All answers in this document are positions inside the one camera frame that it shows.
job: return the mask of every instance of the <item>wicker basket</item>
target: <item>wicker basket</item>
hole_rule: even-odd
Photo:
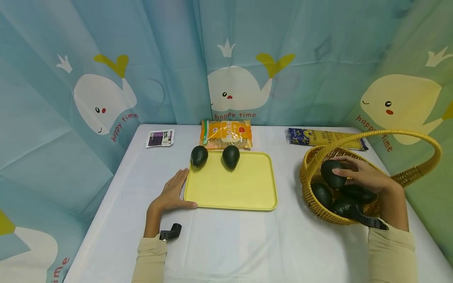
[[[308,207],[319,217],[321,217],[323,220],[333,223],[333,224],[341,224],[341,225],[350,225],[350,224],[357,224],[357,221],[344,218],[341,216],[338,216],[331,211],[329,211],[327,208],[323,207],[321,203],[317,200],[317,198],[314,196],[313,191],[311,189],[311,183],[313,182],[320,182],[325,185],[326,182],[324,182],[322,176],[321,176],[321,164],[328,159],[331,159],[335,156],[342,156],[342,155],[348,155],[353,158],[357,158],[359,160],[363,160],[370,164],[372,167],[378,169],[375,165],[371,164],[369,161],[361,157],[360,155],[357,155],[356,153],[340,148],[343,144],[349,143],[353,140],[361,139],[361,138],[366,138],[369,136],[373,135],[381,135],[381,134],[405,134],[405,135],[410,135],[414,136],[420,139],[424,139],[428,143],[430,143],[434,147],[434,154],[433,156],[425,161],[424,163],[415,166],[413,168],[410,168],[406,171],[403,171],[399,174],[396,174],[392,176],[391,178],[397,181],[402,187],[406,187],[413,182],[417,181],[424,175],[428,174],[431,170],[436,167],[437,163],[439,163],[440,157],[442,156],[442,149],[439,145],[439,143],[434,140],[433,138],[421,134],[421,133],[416,133],[412,131],[406,131],[406,130],[376,130],[372,132],[366,132],[366,133],[361,133],[361,134],[355,134],[351,135],[349,137],[343,138],[341,140],[338,140],[332,144],[329,145],[320,145],[311,148],[305,155],[304,161],[302,162],[302,166],[300,168],[300,182],[302,183],[302,195],[304,197],[305,202],[307,203]],[[332,191],[333,195],[333,200],[337,199],[340,194],[337,191]],[[376,217],[379,215],[379,202],[376,200],[375,202],[366,205],[363,207],[363,211],[365,212],[366,215]]]

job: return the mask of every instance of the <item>orange package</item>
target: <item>orange package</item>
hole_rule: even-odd
[[[231,144],[239,149],[251,149],[250,120],[201,121],[200,145],[207,149],[224,149]]]

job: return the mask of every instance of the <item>white tablecloth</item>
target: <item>white tablecloth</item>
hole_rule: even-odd
[[[272,158],[277,208],[270,212],[198,208],[164,215],[162,230],[173,223],[183,226],[179,238],[168,242],[165,282],[367,282],[367,228],[328,224],[306,207],[299,167],[309,147],[287,144],[286,128],[252,128],[252,150]],[[175,129],[174,144],[145,149],[149,131],[165,129]],[[141,125],[137,129],[65,283],[130,282],[146,209],[165,182],[189,165],[199,136],[200,126]],[[362,155],[385,170],[373,149]],[[451,266],[413,209],[408,209],[419,282],[453,282]]]

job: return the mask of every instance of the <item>pasta package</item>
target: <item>pasta package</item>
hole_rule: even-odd
[[[252,147],[250,120],[201,121],[200,145],[207,149],[224,149],[231,144],[239,149]]]
[[[307,130],[307,129],[296,129],[288,128],[287,139],[291,144],[300,144],[300,145],[326,145],[331,144],[334,141],[343,139],[345,137],[351,136],[354,134],[347,133],[337,133],[329,131],[318,131],[318,130]],[[353,150],[368,150],[365,145],[364,139],[354,140],[350,143],[342,145],[343,148],[353,149]]]

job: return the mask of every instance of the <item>avocado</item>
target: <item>avocado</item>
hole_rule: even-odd
[[[336,168],[345,169],[343,164],[337,160],[326,160],[321,165],[321,175],[331,189],[340,189],[346,183],[346,177],[337,176],[332,172],[332,169]]]
[[[377,195],[359,185],[345,185],[341,188],[340,192],[346,196],[357,201],[358,204],[370,204],[377,199]]]
[[[202,167],[207,160],[207,149],[202,145],[194,147],[190,158],[194,167]]]
[[[332,205],[332,193],[330,189],[322,183],[313,183],[311,188],[314,196],[323,205],[323,207],[329,209]]]
[[[241,154],[239,153],[239,149],[234,145],[228,145],[222,153],[223,162],[230,170],[234,170],[234,168],[236,168],[240,156]]]
[[[363,213],[363,208],[350,197],[341,197],[335,200],[330,207],[330,211],[345,218],[352,218],[352,209],[356,206],[360,213]]]

